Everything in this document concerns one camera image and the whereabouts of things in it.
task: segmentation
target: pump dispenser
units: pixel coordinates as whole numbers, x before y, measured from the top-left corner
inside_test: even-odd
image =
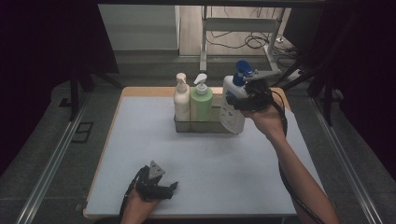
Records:
[[[235,110],[232,105],[227,104],[226,97],[232,96],[238,99],[248,98],[245,91],[245,77],[253,73],[247,61],[236,63],[237,72],[233,76],[227,76],[223,82],[223,94],[219,120],[221,124],[231,133],[241,133],[244,131],[245,116],[239,110]]]
[[[198,84],[190,91],[191,121],[208,121],[212,111],[213,91],[205,84],[206,74],[199,74],[194,84]]]
[[[175,121],[190,121],[190,86],[186,84],[186,75],[176,75],[175,87]]]

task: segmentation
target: gray floor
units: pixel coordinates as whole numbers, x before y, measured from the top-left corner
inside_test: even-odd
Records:
[[[174,86],[175,74],[186,72],[189,82],[197,75],[197,58],[176,55],[131,54],[116,52],[119,75],[111,75],[127,86]],[[240,58],[211,58],[208,64],[209,86],[221,86],[222,78],[234,73]],[[246,58],[253,67],[268,68],[264,58]],[[99,162],[108,130],[120,98],[120,90],[93,76],[96,88],[89,93],[87,110],[81,122],[93,122],[86,144],[71,143],[53,178],[33,223],[93,223],[82,215],[91,182]],[[323,186],[343,223],[369,223],[361,205],[337,160],[332,144],[316,114],[303,83],[287,92],[304,140],[317,167]],[[59,107],[69,97],[68,83],[53,90],[52,103],[25,144],[21,153],[0,178],[0,223],[14,223],[33,186],[59,143],[70,109]],[[373,151],[345,119],[338,104],[332,107],[333,128],[345,148],[362,184],[373,199],[383,223],[396,220],[396,185]],[[259,219],[250,223],[267,223]]]

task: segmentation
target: pump bottle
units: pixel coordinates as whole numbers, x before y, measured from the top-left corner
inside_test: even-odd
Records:
[[[190,121],[190,86],[186,84],[186,75],[176,75],[175,87],[175,121]]]
[[[199,74],[190,91],[191,121],[209,121],[212,111],[213,91],[205,84],[206,74]]]
[[[227,104],[226,97],[234,96],[238,99],[248,98],[245,91],[245,77],[253,72],[246,61],[236,63],[237,72],[234,76],[227,76],[223,81],[222,103],[219,114],[221,124],[231,133],[241,133],[244,131],[245,117],[239,110],[235,110],[232,105]]]

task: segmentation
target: wall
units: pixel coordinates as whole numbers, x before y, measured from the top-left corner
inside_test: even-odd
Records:
[[[114,50],[178,49],[179,6],[99,5]]]

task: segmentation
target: forearm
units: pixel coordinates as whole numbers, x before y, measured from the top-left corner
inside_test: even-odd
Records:
[[[284,136],[270,139],[279,164],[293,191],[325,223],[339,223],[335,210],[316,180],[305,169]],[[303,223],[315,223],[304,211],[296,206]]]

